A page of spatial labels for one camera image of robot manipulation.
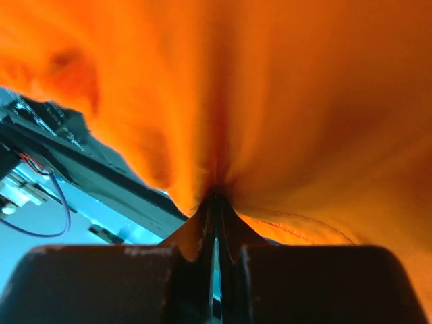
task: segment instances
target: orange shirt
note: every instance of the orange shirt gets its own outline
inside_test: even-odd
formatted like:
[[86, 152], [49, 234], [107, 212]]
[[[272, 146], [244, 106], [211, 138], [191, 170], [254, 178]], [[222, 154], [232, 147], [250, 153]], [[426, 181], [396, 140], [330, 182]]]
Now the orange shirt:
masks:
[[430, 0], [0, 1], [0, 84], [82, 111], [192, 215], [377, 244], [432, 320]]

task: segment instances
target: orange fabric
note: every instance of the orange fabric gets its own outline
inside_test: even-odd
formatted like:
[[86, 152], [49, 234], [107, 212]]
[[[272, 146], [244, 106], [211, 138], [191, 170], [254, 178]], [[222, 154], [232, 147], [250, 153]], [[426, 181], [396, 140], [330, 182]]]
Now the orange fabric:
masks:
[[430, 0], [0, 1], [0, 83], [81, 110], [187, 215], [378, 244], [432, 319]]

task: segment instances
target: orange cloth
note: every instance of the orange cloth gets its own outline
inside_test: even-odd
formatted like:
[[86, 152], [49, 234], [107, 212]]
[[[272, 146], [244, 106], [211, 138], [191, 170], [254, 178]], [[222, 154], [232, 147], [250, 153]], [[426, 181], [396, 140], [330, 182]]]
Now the orange cloth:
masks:
[[0, 84], [81, 110], [187, 215], [377, 244], [432, 320], [430, 0], [0, 1]]

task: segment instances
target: garment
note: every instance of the garment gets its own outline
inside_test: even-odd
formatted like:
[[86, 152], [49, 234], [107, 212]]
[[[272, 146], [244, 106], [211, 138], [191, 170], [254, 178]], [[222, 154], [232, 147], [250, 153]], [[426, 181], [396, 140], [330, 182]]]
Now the garment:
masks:
[[0, 84], [82, 111], [193, 215], [376, 244], [432, 320], [430, 0], [0, 1]]

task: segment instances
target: purple cable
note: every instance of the purple cable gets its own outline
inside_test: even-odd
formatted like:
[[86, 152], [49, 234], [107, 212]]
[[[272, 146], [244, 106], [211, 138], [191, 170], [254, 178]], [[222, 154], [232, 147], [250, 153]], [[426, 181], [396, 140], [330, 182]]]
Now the purple cable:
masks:
[[66, 226], [65, 226], [65, 229], [63, 231], [61, 231], [60, 233], [57, 233], [57, 234], [39, 234], [39, 233], [33, 233], [33, 232], [26, 231], [25, 229], [22, 229], [22, 228], [19, 228], [18, 226], [12, 225], [11, 223], [9, 223], [9, 222], [5, 221], [4, 219], [1, 219], [1, 218], [0, 218], [0, 222], [3, 223], [4, 225], [6, 225], [7, 227], [9, 227], [13, 230], [16, 230], [17, 232], [27, 234], [27, 235], [33, 236], [35, 238], [57, 238], [63, 234], [68, 233], [70, 230], [70, 222], [71, 222], [68, 202], [66, 202], [65, 195], [64, 195], [63, 191], [61, 191], [61, 188], [59, 186], [59, 183], [55, 179], [55, 176], [52, 173], [50, 173], [49, 178], [51, 179], [56, 191], [59, 193], [61, 204], [63, 205], [63, 208], [65, 210]]

